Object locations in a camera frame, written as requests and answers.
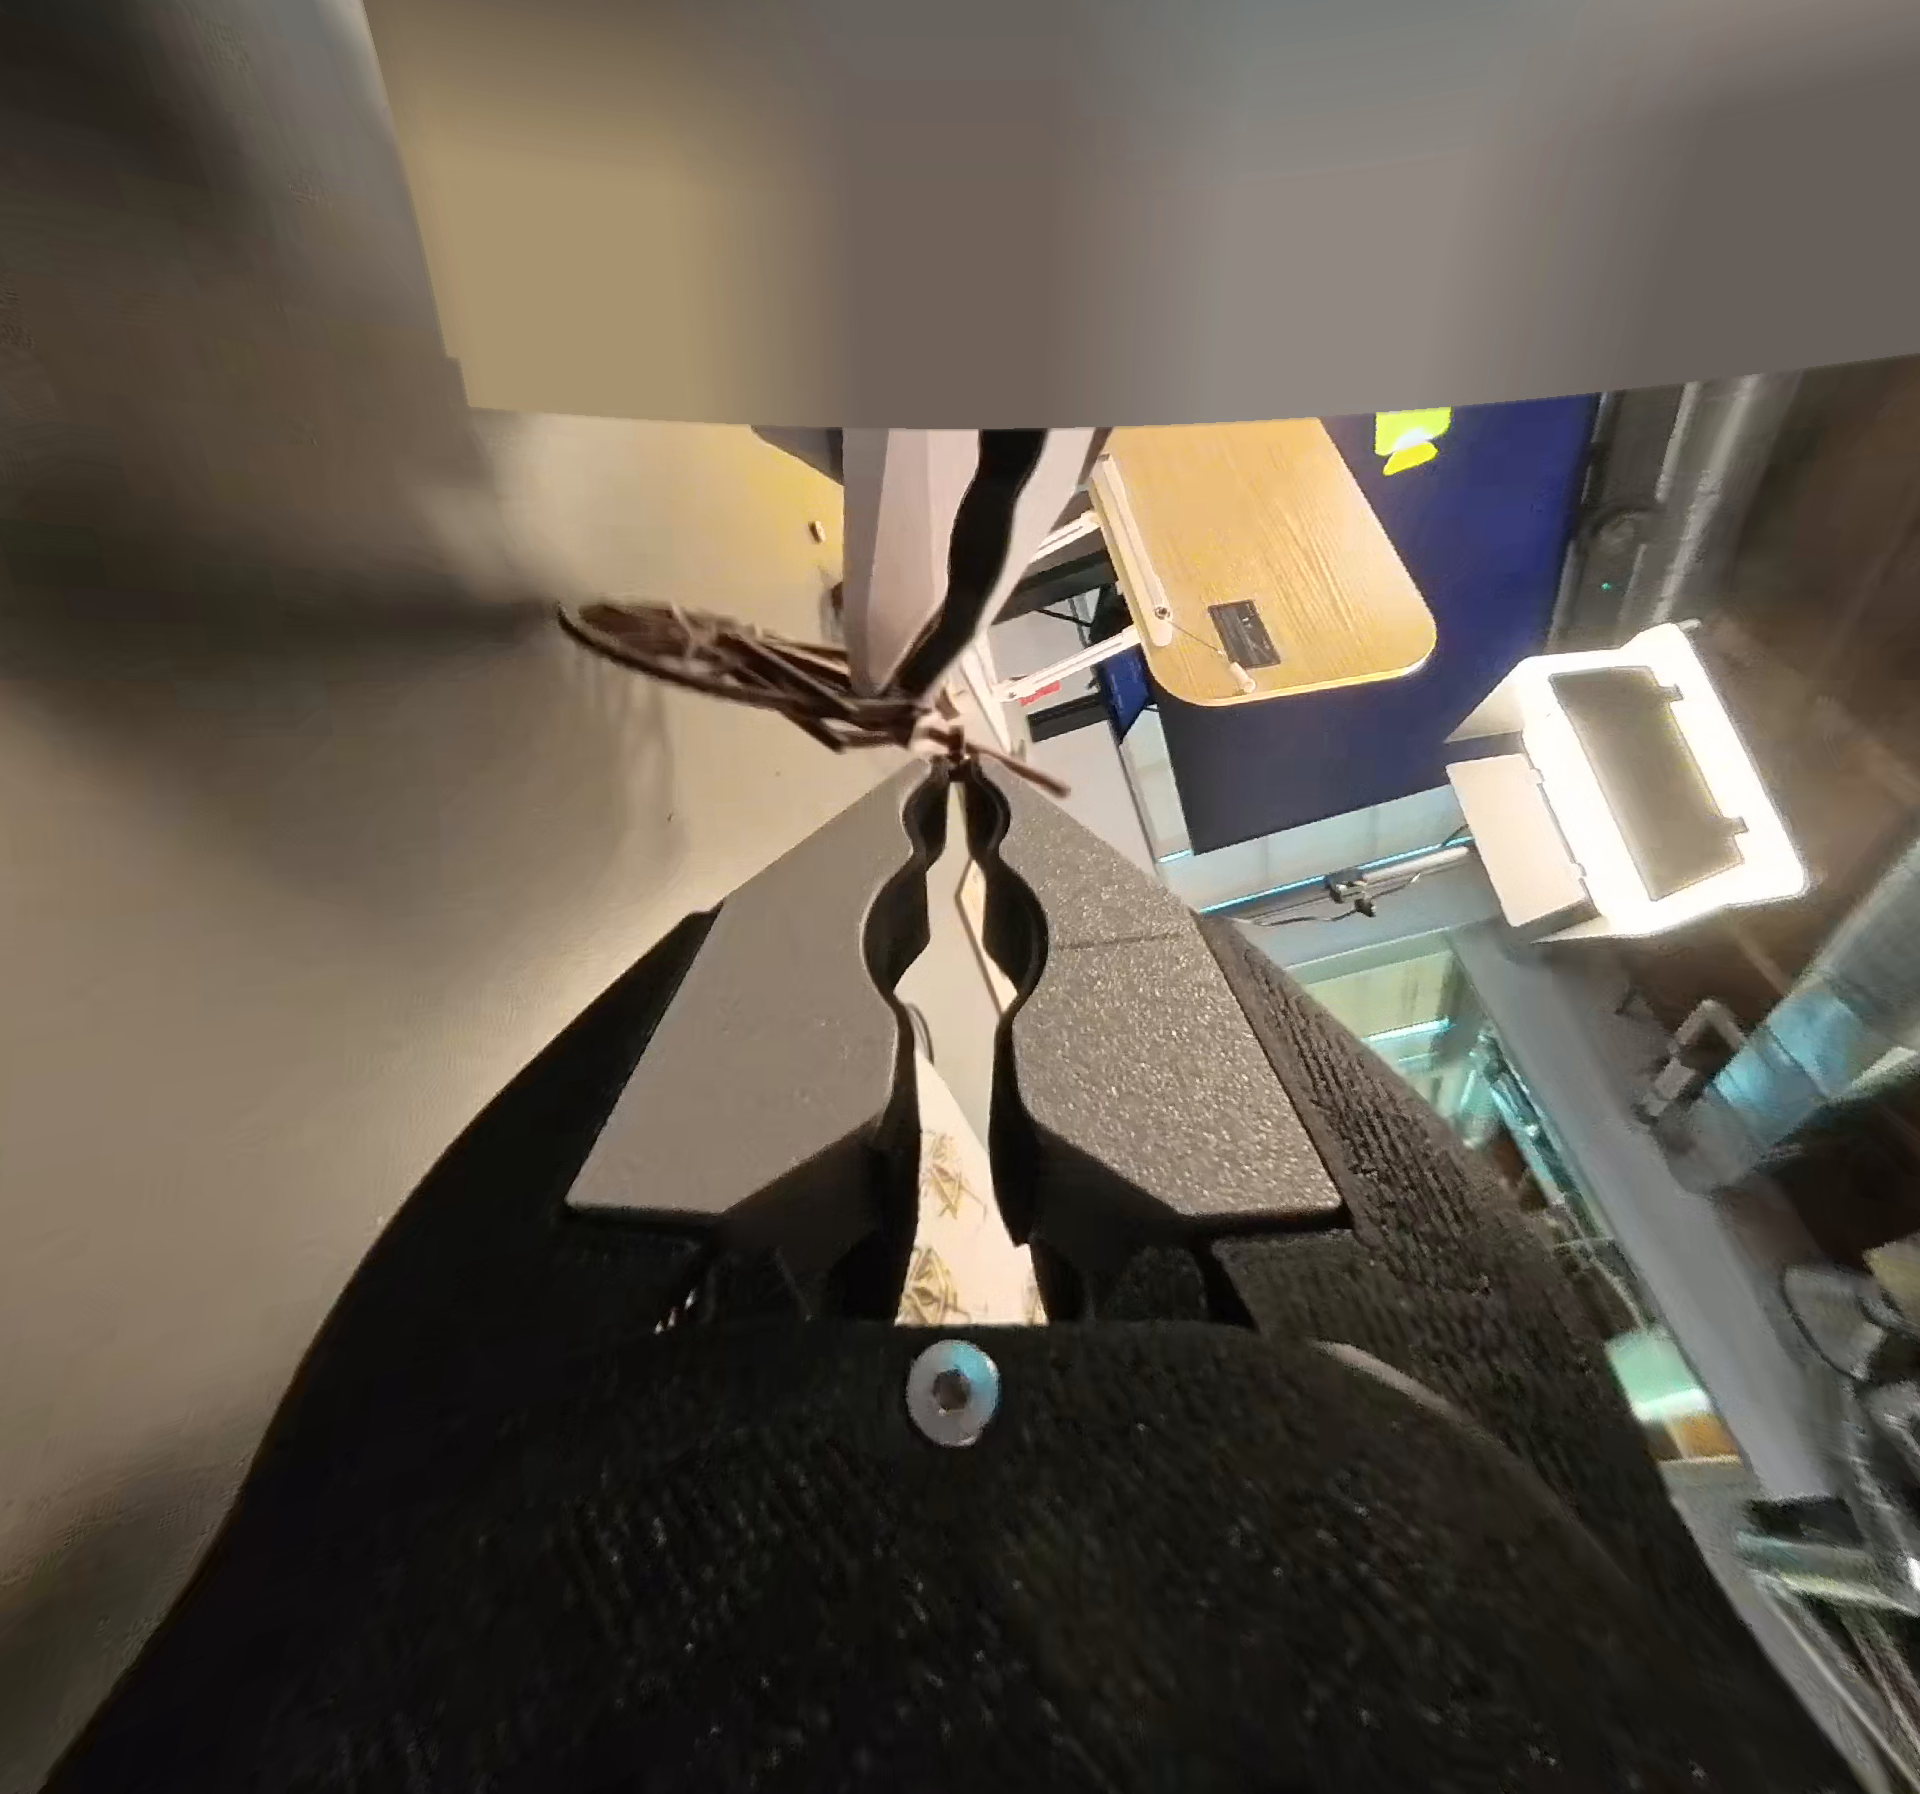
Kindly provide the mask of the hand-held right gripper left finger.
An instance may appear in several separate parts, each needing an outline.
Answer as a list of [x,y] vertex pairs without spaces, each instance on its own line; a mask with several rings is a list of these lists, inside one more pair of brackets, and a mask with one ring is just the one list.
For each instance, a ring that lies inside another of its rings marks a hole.
[[830,1319],[897,1319],[922,1198],[914,1027],[948,771],[904,769],[737,889],[684,968],[567,1210],[774,1251]]

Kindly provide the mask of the white box-shaped appliance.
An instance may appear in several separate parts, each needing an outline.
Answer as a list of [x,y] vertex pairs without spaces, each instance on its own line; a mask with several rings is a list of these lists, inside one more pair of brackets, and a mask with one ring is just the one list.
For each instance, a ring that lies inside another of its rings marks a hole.
[[1451,725],[1448,786],[1527,944],[1644,944],[1811,893],[1694,624],[1519,661]]

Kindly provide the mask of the wooden-top desk with white frame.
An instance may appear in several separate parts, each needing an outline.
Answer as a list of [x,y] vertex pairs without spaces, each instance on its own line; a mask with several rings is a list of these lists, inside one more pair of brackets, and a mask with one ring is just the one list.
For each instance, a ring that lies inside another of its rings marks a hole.
[[1427,669],[1434,615],[1317,421],[1113,429],[1090,463],[1090,511],[1127,624],[1003,680],[1032,704],[1127,647],[1190,707],[1238,707],[1390,685]]

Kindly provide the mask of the laser-cut wooden parts sheet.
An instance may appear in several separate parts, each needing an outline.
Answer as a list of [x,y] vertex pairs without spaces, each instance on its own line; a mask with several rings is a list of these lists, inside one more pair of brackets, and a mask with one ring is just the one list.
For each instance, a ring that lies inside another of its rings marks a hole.
[[991,1152],[925,1050],[914,1050],[914,1108],[914,1236],[897,1322],[1040,1329],[1040,1281],[1032,1251],[1003,1229]]

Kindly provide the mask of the wooden spoked wheel model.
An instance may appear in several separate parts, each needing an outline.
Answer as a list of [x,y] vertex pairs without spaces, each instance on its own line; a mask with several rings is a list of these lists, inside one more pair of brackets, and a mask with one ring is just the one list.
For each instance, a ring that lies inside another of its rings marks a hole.
[[959,761],[966,754],[966,734],[952,715],[897,689],[865,693],[850,674],[850,656],[830,642],[651,600],[562,607],[555,619],[566,637],[612,667],[776,715],[832,754],[905,748],[932,761]]

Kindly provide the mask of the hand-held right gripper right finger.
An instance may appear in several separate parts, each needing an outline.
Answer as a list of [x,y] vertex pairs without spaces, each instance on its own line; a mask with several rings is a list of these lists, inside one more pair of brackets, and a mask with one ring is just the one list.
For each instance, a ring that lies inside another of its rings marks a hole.
[[1046,1319],[1090,1319],[1143,1251],[1345,1229],[1343,1188],[1199,914],[1010,771],[959,786],[995,1021],[995,1207]]

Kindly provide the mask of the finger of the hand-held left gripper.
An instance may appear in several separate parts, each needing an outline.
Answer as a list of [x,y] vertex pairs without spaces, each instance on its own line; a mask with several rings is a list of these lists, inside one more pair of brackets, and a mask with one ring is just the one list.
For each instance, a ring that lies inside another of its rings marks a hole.
[[872,696],[932,693],[979,429],[841,429],[841,642]]
[[1040,541],[1090,471],[1090,429],[963,429],[959,484],[933,522],[933,607],[912,642],[912,693],[946,685],[995,624]]

